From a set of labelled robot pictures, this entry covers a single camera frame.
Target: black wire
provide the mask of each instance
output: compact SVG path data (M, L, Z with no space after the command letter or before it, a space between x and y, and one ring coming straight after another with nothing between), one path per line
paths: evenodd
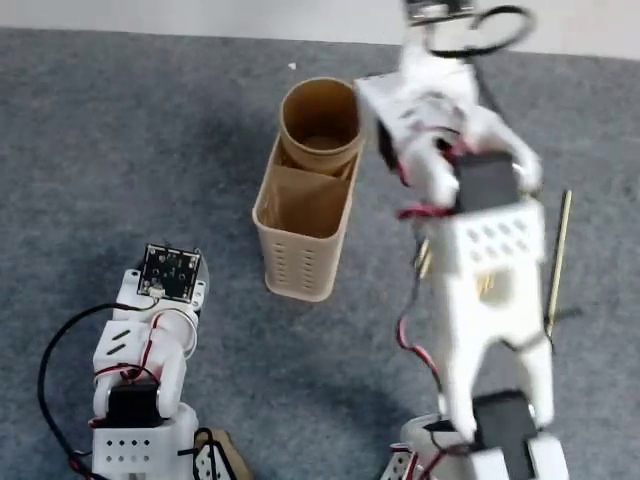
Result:
M84 462L82 461L82 456L79 455L76 452L76 450L70 445L64 433L62 433L62 430L60 429L58 424L53 419L53 416L51 415L51 411L49 410L49 406L47 405L47 400L45 398L45 391L44 391L49 359L51 358L51 354L53 353L53 350L55 349L58 342L60 342L62 337L69 330L71 330L73 326L75 326L78 322L80 322L80 320L82 320L83 318L93 315L94 313L101 312L103 310L111 310L111 309L142 312L145 310L150 310L156 304L157 302L154 302L153 305L151 305L150 307L138 308L138 307L132 307L130 305L124 305L122 303L105 303L102 305L97 305L95 307L88 308L87 310L84 310L78 313L77 315L74 315L73 317L71 317L60 328L60 330L56 332L56 334L53 336L53 338L47 345L47 348L45 349L44 353L42 354L42 359L40 360L40 369L38 371L38 404L40 405L40 411L42 412L42 416L44 417L44 420L47 422L49 429L51 430L53 435L56 437L56 440L58 441L58 443L60 444L64 452L67 454L69 463L71 465L75 465L74 471L76 471L81 475L84 475L87 478L93 478L95 480L108 480L106 477L103 477L102 475L93 473L91 469L84 464Z
M507 37L502 42L496 42L493 45L489 45L488 47L467 47L462 50L437 50L430 48L428 45L427 49L432 55L440 58L468 59L472 57L491 55L493 53L499 52L500 50L509 48L516 43L520 43L522 40L527 38L531 34L531 32L533 32L536 24L533 12L529 9L518 7L516 5L501 5L489 10L485 10L478 15L474 15L473 21L471 22L469 28L470 30L478 30L480 26L491 17L503 14L518 15L523 18L524 22L520 29L516 31L516 33L514 33L510 37Z

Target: cardboard cup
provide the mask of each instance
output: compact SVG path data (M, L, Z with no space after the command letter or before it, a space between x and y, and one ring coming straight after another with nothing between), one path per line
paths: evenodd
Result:
M303 170L334 175L361 144L353 88L335 78L312 78L293 87L280 107L282 146Z

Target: white plastic part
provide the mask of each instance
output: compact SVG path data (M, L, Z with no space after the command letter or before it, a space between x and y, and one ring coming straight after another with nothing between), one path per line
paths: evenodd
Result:
M391 460L387 464L387 468L384 469L380 480L413 480L418 478L415 472L412 478L407 477L406 471L409 463L412 461L411 453L395 452L391 455Z
M543 334L542 215L537 201L523 200L516 206L438 220L430 227L438 328L432 354L445 412L467 441L476 429L471 392L487 348L498 341L521 347ZM481 297L477 278L487 273L494 275L494 287ZM551 345L542 338L517 357L521 387L536 423L546 426L553 419Z
M460 132L473 151L511 153L520 188L539 189L539 157L495 112L478 105L471 67L429 55L421 43L415 43L419 35L410 32L399 72L355 82L369 137L377 140L376 125L382 122L408 184L436 207L453 206L459 188L450 163L436 146L437 138L451 135L443 129Z
M537 200L429 224L434 273L481 275L544 260L544 210Z
M110 480L129 480L145 474L149 480L192 480L190 455L178 451L193 448L198 425L195 412L180 404L176 415L156 428L98 428L93 433L95 473Z
M536 480L569 480L567 461L557 438L548 433L539 434L529 441L529 453Z
M198 469L200 480L235 480L236 477L229 461L224 456L224 451L220 451L217 445L213 447L213 462L215 465L212 465L209 452L209 445L205 445L196 457L196 468Z
M468 457L471 464L469 480L509 480L502 450L494 448Z

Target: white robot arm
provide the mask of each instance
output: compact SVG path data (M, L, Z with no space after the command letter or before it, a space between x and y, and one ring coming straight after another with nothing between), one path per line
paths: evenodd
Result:
M406 480L566 479L559 442L539 433L554 414L539 284L544 216L521 195L541 188L540 159L479 105L469 63L430 51L428 34L443 18L429 16L441 2L409 3L398 72L357 80L356 90L365 128L421 201L415 212L424 215L438 327L426 363L437 369L440 413L407 424L406 451L394 453L386 473L407 455ZM480 293L487 277L492 286ZM473 398L484 352L496 342L514 351L521 390Z
M198 419L181 403L209 284L199 252L148 245L127 270L93 356L95 474L109 480L191 480Z

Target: metal rod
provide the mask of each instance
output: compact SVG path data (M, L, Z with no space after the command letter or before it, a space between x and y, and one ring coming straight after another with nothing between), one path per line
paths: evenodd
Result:
M549 288L549 297L547 299L546 331L549 338L551 338L553 327L556 323L558 290L560 289L560 274L562 273L562 261L564 259L564 249L567 241L567 225L569 224L571 199L571 190L566 190L562 198L560 225L558 227L558 236L556 238L556 246L553 259L553 269L551 273L551 286Z

